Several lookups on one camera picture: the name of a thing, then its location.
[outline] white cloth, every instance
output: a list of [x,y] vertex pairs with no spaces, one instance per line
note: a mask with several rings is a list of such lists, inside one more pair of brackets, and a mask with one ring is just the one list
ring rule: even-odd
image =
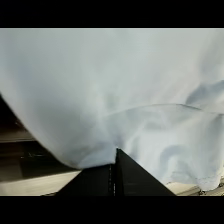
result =
[[215,188],[223,166],[222,29],[1,29],[0,91],[63,163],[122,148],[163,183]]

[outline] light blue fabric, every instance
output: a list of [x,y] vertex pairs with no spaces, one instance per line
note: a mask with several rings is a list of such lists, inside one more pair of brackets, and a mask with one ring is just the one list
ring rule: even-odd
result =
[[0,91],[63,163],[122,148],[163,183],[218,185],[222,29],[1,29]]

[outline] wrinkled fabric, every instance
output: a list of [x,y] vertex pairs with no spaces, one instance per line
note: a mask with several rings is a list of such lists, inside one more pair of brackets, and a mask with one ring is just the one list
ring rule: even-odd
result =
[[162,183],[217,187],[223,29],[1,29],[0,91],[77,168],[122,148]]

